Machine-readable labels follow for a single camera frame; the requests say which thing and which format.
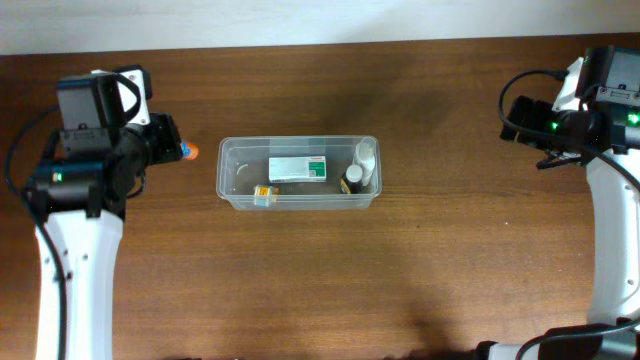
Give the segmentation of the orange tube white cap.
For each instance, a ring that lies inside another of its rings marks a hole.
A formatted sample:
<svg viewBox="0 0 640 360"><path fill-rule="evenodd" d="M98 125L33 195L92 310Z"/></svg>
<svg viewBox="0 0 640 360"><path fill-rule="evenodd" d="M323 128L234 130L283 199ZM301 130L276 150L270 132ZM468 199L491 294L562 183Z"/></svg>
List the orange tube white cap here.
<svg viewBox="0 0 640 360"><path fill-rule="evenodd" d="M181 151L184 160L195 160L199 155L198 146L187 141L181 143Z"/></svg>

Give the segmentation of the small jar gold lid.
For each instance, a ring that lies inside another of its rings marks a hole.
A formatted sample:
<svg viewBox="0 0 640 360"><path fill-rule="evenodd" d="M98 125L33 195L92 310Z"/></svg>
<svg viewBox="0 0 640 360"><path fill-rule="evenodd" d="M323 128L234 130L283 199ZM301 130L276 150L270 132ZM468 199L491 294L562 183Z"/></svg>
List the small jar gold lid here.
<svg viewBox="0 0 640 360"><path fill-rule="evenodd" d="M279 189L271 185L256 185L254 187L254 205L257 207L271 207L279 195Z"/></svg>

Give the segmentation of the white green medicine box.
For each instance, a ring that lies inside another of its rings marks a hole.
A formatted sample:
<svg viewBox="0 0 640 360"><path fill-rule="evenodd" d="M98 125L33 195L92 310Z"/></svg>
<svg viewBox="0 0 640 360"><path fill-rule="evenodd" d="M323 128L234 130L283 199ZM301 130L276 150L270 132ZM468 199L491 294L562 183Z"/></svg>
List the white green medicine box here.
<svg viewBox="0 0 640 360"><path fill-rule="evenodd" d="M268 165L271 183L325 182L327 178L325 156L271 157Z"/></svg>

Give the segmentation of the dark bottle white cap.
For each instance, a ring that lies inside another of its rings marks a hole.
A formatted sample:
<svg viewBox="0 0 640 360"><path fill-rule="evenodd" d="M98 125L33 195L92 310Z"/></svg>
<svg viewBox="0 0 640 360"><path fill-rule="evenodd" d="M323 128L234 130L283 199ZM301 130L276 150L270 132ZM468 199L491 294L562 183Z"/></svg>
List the dark bottle white cap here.
<svg viewBox="0 0 640 360"><path fill-rule="evenodd" d="M362 192L363 169L361 166L352 164L342 174L340 188L343 194L360 194Z"/></svg>

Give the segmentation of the white spray bottle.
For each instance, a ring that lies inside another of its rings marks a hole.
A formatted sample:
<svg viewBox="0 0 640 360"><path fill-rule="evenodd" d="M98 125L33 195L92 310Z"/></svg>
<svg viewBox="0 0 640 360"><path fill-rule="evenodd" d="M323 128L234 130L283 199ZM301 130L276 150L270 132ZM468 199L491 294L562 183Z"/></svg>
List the white spray bottle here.
<svg viewBox="0 0 640 360"><path fill-rule="evenodd" d="M368 186L376 166L376 142L372 137L362 139L355 148L353 163L363 170L362 185Z"/></svg>

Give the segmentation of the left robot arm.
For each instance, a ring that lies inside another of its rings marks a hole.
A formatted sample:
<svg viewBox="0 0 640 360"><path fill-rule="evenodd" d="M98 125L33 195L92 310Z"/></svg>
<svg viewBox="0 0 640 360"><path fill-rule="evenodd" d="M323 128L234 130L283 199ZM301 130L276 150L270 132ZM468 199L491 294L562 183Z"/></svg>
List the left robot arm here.
<svg viewBox="0 0 640 360"><path fill-rule="evenodd" d="M148 167L183 159L183 145L172 117L149 110L139 65L63 78L56 93L63 125L21 192L40 258L35 356L109 359L126 203Z"/></svg>

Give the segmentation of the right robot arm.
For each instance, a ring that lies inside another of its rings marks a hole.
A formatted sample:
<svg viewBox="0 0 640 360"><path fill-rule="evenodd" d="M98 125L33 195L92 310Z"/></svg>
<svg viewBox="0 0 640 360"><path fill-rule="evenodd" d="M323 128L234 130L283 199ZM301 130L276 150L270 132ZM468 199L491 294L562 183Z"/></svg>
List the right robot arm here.
<svg viewBox="0 0 640 360"><path fill-rule="evenodd" d="M636 359L639 356L639 52L588 49L565 70L555 102L525 96L500 108L500 137L541 150L539 170L576 164L594 208L595 266L584 325L521 345L485 341L476 359Z"/></svg>

